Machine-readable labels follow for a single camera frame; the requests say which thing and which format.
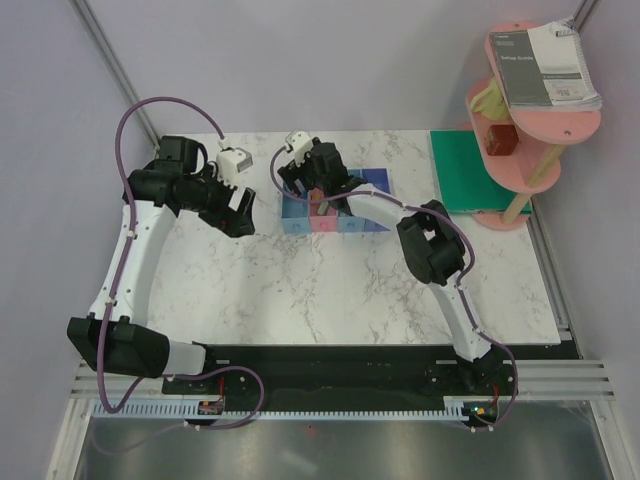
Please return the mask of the light blue bin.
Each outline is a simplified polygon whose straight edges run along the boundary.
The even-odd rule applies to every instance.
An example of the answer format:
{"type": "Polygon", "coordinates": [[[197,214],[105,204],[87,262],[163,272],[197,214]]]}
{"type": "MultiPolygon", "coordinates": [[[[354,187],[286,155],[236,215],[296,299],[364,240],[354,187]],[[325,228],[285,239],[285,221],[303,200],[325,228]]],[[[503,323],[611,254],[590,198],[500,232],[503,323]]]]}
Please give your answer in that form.
{"type": "Polygon", "coordinates": [[[308,235],[311,233],[309,204],[288,196],[282,197],[281,225],[287,235],[308,235]]]}

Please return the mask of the pink bin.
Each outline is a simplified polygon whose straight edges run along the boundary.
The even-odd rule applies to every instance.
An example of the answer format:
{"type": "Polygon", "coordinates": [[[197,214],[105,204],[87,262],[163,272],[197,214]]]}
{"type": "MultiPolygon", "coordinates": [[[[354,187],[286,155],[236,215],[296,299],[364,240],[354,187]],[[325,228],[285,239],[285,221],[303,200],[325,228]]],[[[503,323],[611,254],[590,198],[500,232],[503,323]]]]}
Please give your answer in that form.
{"type": "Polygon", "coordinates": [[[311,199],[311,194],[313,192],[318,192],[322,194],[321,203],[328,202],[324,199],[324,193],[320,189],[314,188],[310,192],[309,199],[312,201],[312,203],[309,205],[309,221],[311,225],[311,231],[313,233],[336,232],[337,231],[337,211],[330,206],[330,211],[327,216],[318,216],[317,215],[318,205],[315,205],[315,202],[311,199]]]}

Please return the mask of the purple bin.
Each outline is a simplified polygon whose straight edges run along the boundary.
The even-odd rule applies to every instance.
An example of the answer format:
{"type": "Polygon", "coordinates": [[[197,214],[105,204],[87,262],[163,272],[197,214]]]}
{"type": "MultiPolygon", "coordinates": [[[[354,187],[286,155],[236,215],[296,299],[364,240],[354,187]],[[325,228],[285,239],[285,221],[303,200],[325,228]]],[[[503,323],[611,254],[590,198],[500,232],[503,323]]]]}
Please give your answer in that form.
{"type": "MultiPolygon", "coordinates": [[[[367,183],[371,183],[378,190],[381,190],[384,193],[391,193],[388,172],[385,168],[364,168],[361,170],[361,173],[362,178],[367,183]]],[[[364,223],[364,231],[369,233],[386,232],[388,231],[388,228],[372,220],[366,219],[364,223]]]]}

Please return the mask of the medium blue bin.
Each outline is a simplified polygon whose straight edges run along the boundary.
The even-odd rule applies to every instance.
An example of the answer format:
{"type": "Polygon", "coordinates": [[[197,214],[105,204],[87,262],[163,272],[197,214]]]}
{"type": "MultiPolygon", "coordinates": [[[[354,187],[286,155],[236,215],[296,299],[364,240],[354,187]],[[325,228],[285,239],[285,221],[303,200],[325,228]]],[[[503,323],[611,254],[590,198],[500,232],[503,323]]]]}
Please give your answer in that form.
{"type": "Polygon", "coordinates": [[[364,230],[364,218],[347,215],[341,211],[337,213],[337,231],[339,233],[362,233],[364,230]]]}

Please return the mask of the clear jar of clips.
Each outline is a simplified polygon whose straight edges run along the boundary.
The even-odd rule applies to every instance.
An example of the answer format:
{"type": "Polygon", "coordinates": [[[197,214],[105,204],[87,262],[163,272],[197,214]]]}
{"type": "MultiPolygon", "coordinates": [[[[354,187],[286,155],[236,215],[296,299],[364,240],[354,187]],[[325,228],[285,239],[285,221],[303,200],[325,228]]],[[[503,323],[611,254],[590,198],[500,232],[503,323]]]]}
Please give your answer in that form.
{"type": "Polygon", "coordinates": [[[297,196],[303,196],[306,193],[306,188],[300,181],[296,180],[294,182],[294,186],[295,186],[295,193],[297,196]]]}

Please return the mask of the green highlighter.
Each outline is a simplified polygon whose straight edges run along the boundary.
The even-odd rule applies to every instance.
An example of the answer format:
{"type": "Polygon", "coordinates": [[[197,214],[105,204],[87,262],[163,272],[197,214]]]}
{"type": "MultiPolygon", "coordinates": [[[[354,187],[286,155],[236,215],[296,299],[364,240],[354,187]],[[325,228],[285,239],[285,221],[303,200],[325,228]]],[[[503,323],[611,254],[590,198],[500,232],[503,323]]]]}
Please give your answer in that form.
{"type": "Polygon", "coordinates": [[[327,216],[330,211],[330,205],[328,202],[322,202],[318,205],[317,215],[318,216],[327,216]]]}

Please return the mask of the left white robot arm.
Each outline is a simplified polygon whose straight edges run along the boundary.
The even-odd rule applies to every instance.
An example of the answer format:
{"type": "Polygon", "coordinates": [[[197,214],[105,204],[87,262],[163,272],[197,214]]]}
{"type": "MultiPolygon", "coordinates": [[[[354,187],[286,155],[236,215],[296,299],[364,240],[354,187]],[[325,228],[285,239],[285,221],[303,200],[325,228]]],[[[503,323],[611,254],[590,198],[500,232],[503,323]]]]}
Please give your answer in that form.
{"type": "Polygon", "coordinates": [[[252,235],[255,192],[232,202],[238,175],[253,164],[240,147],[220,141],[215,159],[187,137],[164,136],[156,159],[126,178],[122,228],[102,289],[67,336],[94,371],[141,378],[184,375],[198,393],[219,382],[219,369],[196,343],[170,340],[148,328],[149,301],[162,249],[179,214],[195,213],[230,238],[252,235]]]}

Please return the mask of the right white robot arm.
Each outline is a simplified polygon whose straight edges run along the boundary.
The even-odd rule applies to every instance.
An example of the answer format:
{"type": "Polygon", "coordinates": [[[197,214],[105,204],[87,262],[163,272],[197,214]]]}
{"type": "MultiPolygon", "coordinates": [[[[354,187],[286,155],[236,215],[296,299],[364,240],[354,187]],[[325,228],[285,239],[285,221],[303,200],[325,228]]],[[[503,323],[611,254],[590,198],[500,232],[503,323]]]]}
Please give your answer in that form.
{"type": "Polygon", "coordinates": [[[505,345],[482,329],[464,277],[475,265],[467,236],[451,220],[444,206],[432,200],[412,206],[348,172],[335,144],[298,131],[278,151],[289,155],[286,165],[270,164],[270,175],[283,196],[315,205],[309,192],[319,189],[320,200],[338,212],[375,222],[396,232],[409,272],[436,298],[452,336],[458,381],[467,392],[483,392],[502,365],[505,345]]]}

